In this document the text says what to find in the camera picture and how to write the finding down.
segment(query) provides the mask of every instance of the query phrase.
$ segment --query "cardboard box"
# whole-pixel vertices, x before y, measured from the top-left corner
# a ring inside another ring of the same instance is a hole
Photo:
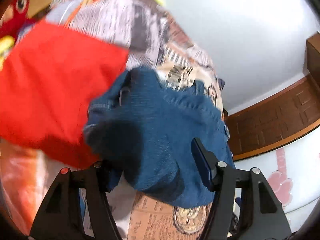
[[[39,13],[46,11],[50,3],[51,0],[30,0],[27,18],[34,18]]]

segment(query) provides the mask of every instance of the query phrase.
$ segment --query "metal screw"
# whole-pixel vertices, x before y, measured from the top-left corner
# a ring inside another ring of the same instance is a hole
[[[102,166],[102,162],[95,162],[93,166],[95,168],[100,168]]]
[[[68,168],[62,168],[60,171],[61,174],[67,174],[68,172],[69,172]]]
[[[225,168],[227,166],[227,164],[225,162],[218,162],[218,166],[221,168]]]
[[[255,174],[259,174],[260,170],[258,168],[252,168],[252,172]]]

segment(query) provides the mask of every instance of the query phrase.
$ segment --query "printed fabric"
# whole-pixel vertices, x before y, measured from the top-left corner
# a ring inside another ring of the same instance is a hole
[[[25,24],[19,31],[16,44],[19,43],[33,28],[35,24]]]
[[[88,168],[98,157],[82,129],[89,103],[125,70],[128,50],[63,26],[36,24],[0,72],[0,137]]]
[[[128,70],[141,65],[151,69],[171,66],[165,72],[175,72],[174,82],[183,80],[190,87],[194,80],[208,82],[202,80],[202,75],[188,76],[192,69],[202,68],[210,78],[206,93],[223,116],[212,59],[155,0],[84,0],[66,20],[65,27],[129,49]]]
[[[213,201],[192,157],[193,138],[234,166],[225,123],[201,81],[174,91],[154,70],[134,68],[92,101],[88,115],[84,134],[93,152],[123,169],[133,188],[164,203],[193,208]]]

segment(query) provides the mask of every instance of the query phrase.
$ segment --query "red cloth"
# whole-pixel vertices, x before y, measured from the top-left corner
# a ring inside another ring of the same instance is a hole
[[[78,168],[98,159],[84,143],[89,102],[121,74],[128,50],[40,22],[0,72],[0,137]]]

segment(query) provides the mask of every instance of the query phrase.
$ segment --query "white wall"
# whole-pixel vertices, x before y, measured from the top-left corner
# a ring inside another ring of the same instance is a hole
[[[292,232],[298,231],[303,223],[307,220],[319,199],[286,214]]]
[[[306,39],[319,27],[305,0],[164,0],[226,81],[229,114],[303,77]]]

